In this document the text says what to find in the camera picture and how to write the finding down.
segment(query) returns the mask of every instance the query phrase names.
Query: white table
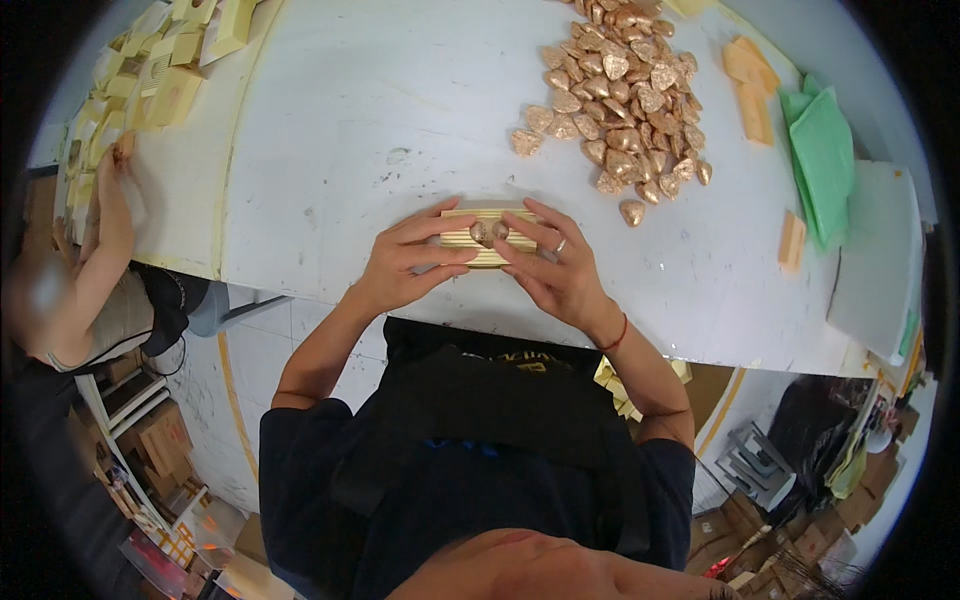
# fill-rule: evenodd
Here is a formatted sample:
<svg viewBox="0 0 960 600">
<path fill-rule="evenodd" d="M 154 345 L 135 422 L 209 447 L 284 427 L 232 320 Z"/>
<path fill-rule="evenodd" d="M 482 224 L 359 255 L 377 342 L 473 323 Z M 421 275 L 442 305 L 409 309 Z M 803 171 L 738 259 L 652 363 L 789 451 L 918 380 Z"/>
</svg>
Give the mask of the white table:
<svg viewBox="0 0 960 600">
<path fill-rule="evenodd" d="M 692 88 L 713 181 L 684 185 L 629 229 L 619 197 L 594 189 L 599 170 L 579 142 L 548 139 L 530 158 L 509 142 L 525 107 L 548 103 L 540 47 L 567 37 L 570 5 L 286 0 L 274 20 L 278 4 L 257 8 L 250 46 L 211 65 L 183 125 L 140 136 L 158 215 L 138 243 L 145 259 L 335 303 L 374 236 L 401 217 L 455 193 L 483 205 L 530 195 L 577 220 L 608 293 L 663 354 L 862 372 L 865 352 L 826 323 L 838 253 L 808 243 L 796 276 L 777 263 L 784 211 L 800 209 L 782 115 L 771 100 L 775 148 L 745 138 L 722 47 L 750 35 L 786 87 L 800 76 L 749 24 L 717 9 L 668 15 L 671 45 L 700 63 Z M 395 314 L 588 344 L 497 272 L 459 277 Z"/>
</svg>

